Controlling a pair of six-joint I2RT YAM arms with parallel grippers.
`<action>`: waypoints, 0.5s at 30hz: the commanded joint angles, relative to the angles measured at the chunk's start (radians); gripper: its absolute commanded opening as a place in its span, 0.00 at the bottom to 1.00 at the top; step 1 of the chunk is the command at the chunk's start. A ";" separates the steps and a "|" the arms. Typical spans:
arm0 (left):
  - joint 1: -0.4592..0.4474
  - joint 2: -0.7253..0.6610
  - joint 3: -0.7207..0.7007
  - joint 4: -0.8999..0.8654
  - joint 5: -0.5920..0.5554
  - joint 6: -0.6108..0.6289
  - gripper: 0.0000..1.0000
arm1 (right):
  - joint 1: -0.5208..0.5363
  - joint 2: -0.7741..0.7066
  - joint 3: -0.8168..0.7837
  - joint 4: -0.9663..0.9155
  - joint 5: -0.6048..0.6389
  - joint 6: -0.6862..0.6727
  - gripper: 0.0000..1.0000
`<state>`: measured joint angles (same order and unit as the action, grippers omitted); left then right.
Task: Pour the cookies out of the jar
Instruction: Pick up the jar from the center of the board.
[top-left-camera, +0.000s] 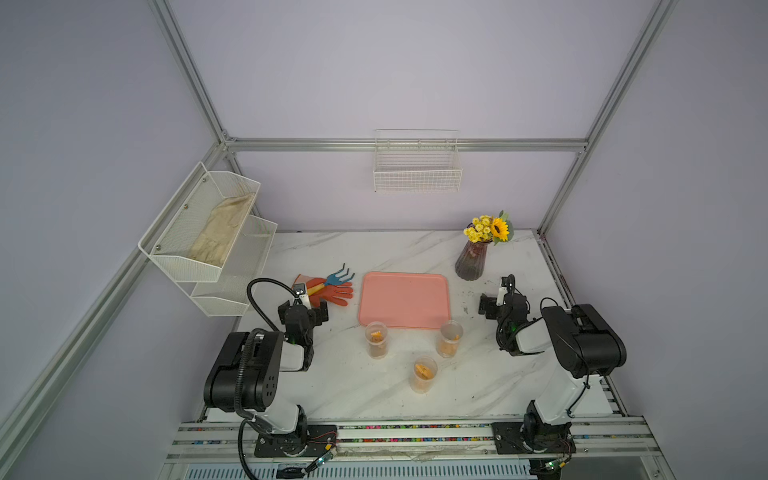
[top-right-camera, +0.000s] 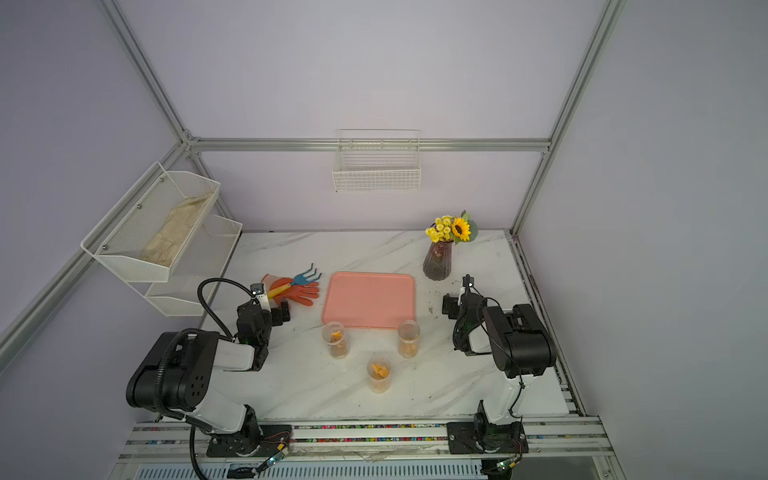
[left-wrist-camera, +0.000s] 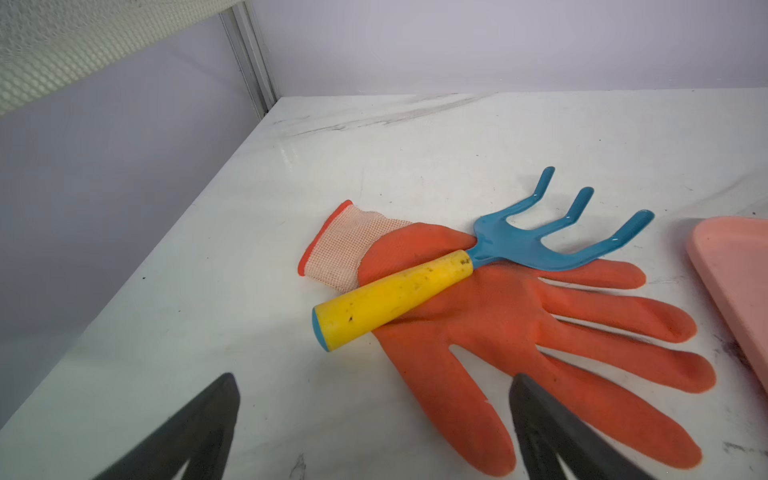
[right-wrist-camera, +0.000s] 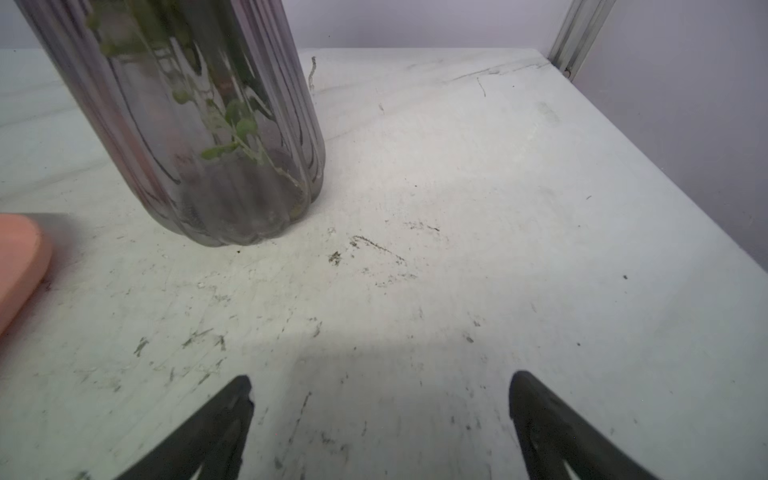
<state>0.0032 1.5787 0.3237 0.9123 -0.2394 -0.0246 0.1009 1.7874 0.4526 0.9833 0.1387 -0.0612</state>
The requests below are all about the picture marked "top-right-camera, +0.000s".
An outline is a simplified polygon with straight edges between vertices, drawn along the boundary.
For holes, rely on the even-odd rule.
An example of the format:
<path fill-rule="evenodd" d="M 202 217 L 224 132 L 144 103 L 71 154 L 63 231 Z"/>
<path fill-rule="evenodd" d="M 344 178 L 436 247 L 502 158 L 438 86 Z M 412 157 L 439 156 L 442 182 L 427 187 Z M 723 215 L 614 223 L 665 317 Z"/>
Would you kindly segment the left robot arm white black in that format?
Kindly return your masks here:
<path fill-rule="evenodd" d="M 248 295 L 237 307 L 236 332 L 207 302 L 204 290 L 210 284 L 232 285 Z M 263 368 L 273 327 L 290 320 L 288 303 L 273 307 L 271 300 L 289 287 L 268 290 L 262 283 L 247 287 L 223 277 L 201 281 L 197 299 L 218 329 L 186 328 L 162 334 L 128 382 L 128 405 L 185 422 L 207 435 L 241 435 L 260 441 L 263 433 L 254 409 L 215 389 L 212 376 L 216 371 L 258 372 Z"/>

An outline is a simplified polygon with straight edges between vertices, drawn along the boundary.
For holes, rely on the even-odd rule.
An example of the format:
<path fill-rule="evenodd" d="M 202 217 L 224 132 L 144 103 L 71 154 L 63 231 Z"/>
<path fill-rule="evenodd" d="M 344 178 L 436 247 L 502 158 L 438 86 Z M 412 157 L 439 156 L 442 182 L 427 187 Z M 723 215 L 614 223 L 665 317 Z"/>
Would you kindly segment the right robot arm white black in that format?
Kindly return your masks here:
<path fill-rule="evenodd" d="M 496 300 L 468 287 L 458 295 L 446 294 L 442 313 L 455 322 L 454 349 L 465 356 L 480 356 L 470 335 L 481 329 L 489 341 L 485 352 L 506 378 L 507 392 L 498 401 L 478 402 L 468 422 L 447 424 L 452 454 L 524 454 L 528 451 L 523 427 L 523 400 L 534 380 L 553 368 L 557 353 L 548 330 L 529 304 L 504 310 Z"/>

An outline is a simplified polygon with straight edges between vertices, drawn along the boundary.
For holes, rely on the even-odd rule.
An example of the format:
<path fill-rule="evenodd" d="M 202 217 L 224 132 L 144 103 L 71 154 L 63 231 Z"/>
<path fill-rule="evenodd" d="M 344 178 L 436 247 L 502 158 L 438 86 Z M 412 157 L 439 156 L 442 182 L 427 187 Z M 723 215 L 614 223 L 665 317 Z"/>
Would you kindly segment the clear jar with cookies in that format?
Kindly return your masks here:
<path fill-rule="evenodd" d="M 419 351 L 420 327 L 413 320 L 402 322 L 398 329 L 398 352 L 402 357 L 413 358 Z"/>

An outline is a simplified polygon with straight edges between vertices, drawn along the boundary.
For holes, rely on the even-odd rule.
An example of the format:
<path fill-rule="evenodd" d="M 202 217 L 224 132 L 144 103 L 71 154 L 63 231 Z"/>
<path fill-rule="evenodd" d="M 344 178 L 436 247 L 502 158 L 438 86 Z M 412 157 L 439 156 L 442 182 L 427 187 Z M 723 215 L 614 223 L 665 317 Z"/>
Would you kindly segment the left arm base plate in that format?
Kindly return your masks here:
<path fill-rule="evenodd" d="M 260 425 L 255 433 L 214 434 L 208 444 L 208 458 L 263 458 L 273 456 L 281 445 L 288 448 L 293 428 L 289 424 Z"/>

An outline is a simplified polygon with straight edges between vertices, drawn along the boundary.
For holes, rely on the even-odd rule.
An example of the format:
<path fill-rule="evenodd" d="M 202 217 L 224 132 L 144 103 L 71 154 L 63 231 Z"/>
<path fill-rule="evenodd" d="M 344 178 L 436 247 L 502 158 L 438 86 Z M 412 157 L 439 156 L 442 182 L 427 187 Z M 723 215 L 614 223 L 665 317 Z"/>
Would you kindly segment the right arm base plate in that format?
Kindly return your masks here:
<path fill-rule="evenodd" d="M 527 454 L 527 434 L 521 422 L 507 425 L 449 422 L 446 425 L 451 454 Z"/>

